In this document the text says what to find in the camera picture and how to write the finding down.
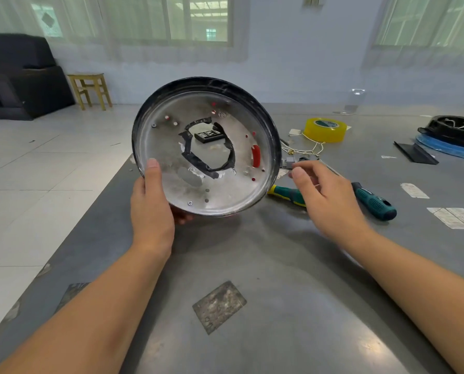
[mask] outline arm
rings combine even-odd
[[[174,237],[154,159],[135,182],[131,209],[129,250],[0,364],[0,374],[119,372]]]
[[[453,369],[464,374],[464,279],[374,232],[351,183],[322,163],[297,163],[290,176],[320,231],[362,264]]]

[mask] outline gray metal table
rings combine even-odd
[[[306,120],[273,118],[283,137]],[[327,144],[322,158],[397,207],[395,220],[369,218],[373,226],[464,276],[464,230],[449,229],[426,209],[464,207],[464,160],[435,153],[438,165],[415,164],[392,146],[413,138],[424,118],[345,118],[353,128],[344,143]],[[93,281],[128,249],[137,175],[135,165],[123,165],[50,259],[51,270],[25,291],[19,315],[0,324],[0,361],[53,315],[68,285]],[[403,182],[431,199],[411,198]],[[292,186],[287,177],[277,183]],[[227,280],[247,304],[208,335],[192,305]],[[121,372],[452,371],[366,271],[318,234],[303,209],[266,197],[239,215],[177,228],[173,256]]]

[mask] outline circular metal plate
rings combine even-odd
[[[177,80],[152,94],[135,119],[132,146],[141,174],[147,159],[156,158],[168,201],[200,215],[251,207],[281,163],[278,132],[260,103],[207,77]]]

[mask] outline white wall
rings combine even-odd
[[[248,59],[241,63],[94,63],[67,61],[67,73],[104,72],[113,101],[142,103],[182,77],[231,81],[261,102],[344,103],[351,88],[366,103],[461,103],[464,72],[446,69],[360,69],[383,0],[251,0]]]

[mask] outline yellow tape roll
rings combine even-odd
[[[317,142],[342,142],[346,134],[346,124],[334,119],[311,118],[306,121],[303,134]]]

